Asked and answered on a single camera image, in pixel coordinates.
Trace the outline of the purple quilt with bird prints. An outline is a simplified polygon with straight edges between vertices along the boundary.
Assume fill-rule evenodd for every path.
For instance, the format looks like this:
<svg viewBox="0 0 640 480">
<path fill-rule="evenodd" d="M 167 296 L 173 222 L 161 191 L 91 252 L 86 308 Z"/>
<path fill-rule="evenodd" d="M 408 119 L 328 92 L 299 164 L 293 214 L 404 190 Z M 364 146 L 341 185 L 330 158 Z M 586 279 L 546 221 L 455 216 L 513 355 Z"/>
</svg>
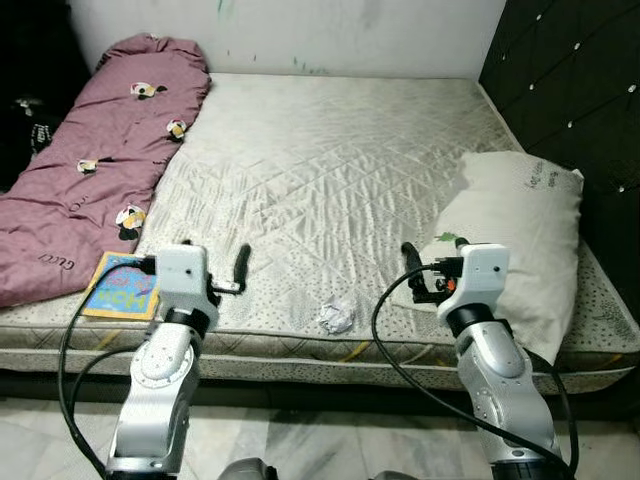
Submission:
<svg viewBox="0 0 640 480">
<path fill-rule="evenodd" d="M 134 251 L 210 87 L 187 38 L 136 35 L 104 52 L 50 145 L 0 195 L 0 307 L 82 291 L 104 253 Z"/>
</svg>

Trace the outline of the blue and yellow children's book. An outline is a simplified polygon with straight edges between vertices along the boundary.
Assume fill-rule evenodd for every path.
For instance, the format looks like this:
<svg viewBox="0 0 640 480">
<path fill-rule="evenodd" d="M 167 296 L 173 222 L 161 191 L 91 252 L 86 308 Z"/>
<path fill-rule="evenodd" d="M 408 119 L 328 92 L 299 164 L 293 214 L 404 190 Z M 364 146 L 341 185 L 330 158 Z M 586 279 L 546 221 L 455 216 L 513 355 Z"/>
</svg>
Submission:
<svg viewBox="0 0 640 480">
<path fill-rule="evenodd" d="M 83 301 L 79 312 L 91 321 L 150 321 L 160 305 L 154 264 L 133 253 L 104 253 Z"/>
</svg>

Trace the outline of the dark cloth with white print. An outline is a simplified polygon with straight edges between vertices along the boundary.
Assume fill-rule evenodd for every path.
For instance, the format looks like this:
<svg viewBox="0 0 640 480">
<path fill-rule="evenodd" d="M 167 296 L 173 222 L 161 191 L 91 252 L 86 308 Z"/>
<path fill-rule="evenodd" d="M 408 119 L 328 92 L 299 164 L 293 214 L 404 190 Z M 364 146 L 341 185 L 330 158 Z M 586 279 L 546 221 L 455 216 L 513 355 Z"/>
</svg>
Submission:
<svg viewBox="0 0 640 480">
<path fill-rule="evenodd" d="M 15 137 L 26 141 L 32 157 L 50 145 L 56 128 L 61 124 L 58 113 L 35 96 L 19 96 L 10 101 L 8 115 L 14 123 Z"/>
</svg>

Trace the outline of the dark bed base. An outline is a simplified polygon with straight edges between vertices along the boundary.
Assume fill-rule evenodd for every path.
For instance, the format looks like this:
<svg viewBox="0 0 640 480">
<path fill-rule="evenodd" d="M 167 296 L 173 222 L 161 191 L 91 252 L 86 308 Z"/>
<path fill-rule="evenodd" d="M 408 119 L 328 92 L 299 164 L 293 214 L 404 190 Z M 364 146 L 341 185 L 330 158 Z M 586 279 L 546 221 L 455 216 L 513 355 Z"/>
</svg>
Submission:
<svg viewBox="0 0 640 480">
<path fill-rule="evenodd" d="M 570 408 L 577 420 L 614 421 L 639 415 L 639 375 L 631 372 L 616 384 L 596 392 L 572 394 Z M 54 401 L 52 372 L 0 369 L 0 397 Z M 202 380 L 195 406 L 261 408 L 261 410 L 402 413 L 447 416 L 448 411 L 412 388 L 369 385 L 303 384 L 291 381 Z"/>
</svg>

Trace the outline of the crumpled white paper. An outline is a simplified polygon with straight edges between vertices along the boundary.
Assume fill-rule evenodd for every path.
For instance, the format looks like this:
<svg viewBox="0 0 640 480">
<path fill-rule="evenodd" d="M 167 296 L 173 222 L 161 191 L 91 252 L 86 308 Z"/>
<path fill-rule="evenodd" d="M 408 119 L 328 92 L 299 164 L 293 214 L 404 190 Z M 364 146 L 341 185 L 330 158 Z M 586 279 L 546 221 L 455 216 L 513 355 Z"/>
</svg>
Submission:
<svg viewBox="0 0 640 480">
<path fill-rule="evenodd" d="M 355 328 L 357 310 L 358 305 L 355 301 L 334 294 L 321 303 L 314 320 L 326 334 L 343 334 Z"/>
</svg>

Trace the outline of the silver left robot leg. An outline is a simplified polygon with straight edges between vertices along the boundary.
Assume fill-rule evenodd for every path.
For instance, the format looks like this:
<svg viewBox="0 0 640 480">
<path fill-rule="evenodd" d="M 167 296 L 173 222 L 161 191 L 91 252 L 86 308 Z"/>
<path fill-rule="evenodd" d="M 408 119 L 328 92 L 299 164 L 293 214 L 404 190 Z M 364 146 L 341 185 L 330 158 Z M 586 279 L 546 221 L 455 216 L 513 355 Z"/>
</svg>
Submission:
<svg viewBox="0 0 640 480">
<path fill-rule="evenodd" d="M 278 471 L 261 458 L 244 458 L 230 462 L 218 480 L 279 480 Z"/>
</svg>

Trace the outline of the black tufted headboard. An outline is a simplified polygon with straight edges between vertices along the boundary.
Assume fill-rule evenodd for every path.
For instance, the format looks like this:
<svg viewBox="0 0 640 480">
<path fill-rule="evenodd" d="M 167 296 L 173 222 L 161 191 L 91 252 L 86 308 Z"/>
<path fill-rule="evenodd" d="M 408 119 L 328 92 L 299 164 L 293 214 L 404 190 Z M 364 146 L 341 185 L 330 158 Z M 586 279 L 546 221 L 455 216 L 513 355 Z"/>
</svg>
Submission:
<svg viewBox="0 0 640 480">
<path fill-rule="evenodd" d="M 640 0 L 506 0 L 479 78 L 527 154 L 584 175 L 580 234 L 640 314 Z"/>
</svg>

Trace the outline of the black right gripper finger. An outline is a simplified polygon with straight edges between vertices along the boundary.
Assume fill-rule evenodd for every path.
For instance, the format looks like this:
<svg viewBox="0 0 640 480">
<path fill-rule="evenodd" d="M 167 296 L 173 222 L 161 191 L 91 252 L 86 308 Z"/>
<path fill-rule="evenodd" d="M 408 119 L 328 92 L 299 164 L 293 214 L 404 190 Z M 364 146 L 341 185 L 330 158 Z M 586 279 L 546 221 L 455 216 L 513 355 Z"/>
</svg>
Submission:
<svg viewBox="0 0 640 480">
<path fill-rule="evenodd" d="M 406 279 L 407 287 L 410 288 L 411 293 L 426 293 L 428 292 L 428 285 L 425 283 L 424 276 L 420 273 L 416 273 L 417 269 L 422 266 L 420 252 L 410 242 L 404 242 L 401 244 L 401 253 L 404 260 L 404 269 L 410 276 Z"/>
</svg>

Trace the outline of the white quilted mattress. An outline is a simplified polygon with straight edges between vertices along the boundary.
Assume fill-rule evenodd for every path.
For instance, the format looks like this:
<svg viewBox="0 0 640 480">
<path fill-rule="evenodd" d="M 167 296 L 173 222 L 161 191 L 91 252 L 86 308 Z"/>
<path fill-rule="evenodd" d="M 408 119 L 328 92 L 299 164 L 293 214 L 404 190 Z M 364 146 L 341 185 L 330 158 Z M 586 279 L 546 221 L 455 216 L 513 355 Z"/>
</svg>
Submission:
<svg viewBox="0 0 640 480">
<path fill-rule="evenodd" d="M 224 278 L 250 244 L 247 289 L 221 302 L 202 379 L 401 387 L 371 343 L 370 308 L 404 270 L 463 155 L 515 151 L 471 79 L 360 79 L 216 73 L 195 128 L 170 161 L 140 252 L 183 239 Z M 315 323 L 338 294 L 355 328 Z M 378 328 L 403 370 L 457 390 L 454 340 L 428 312 L 388 303 Z"/>
</svg>

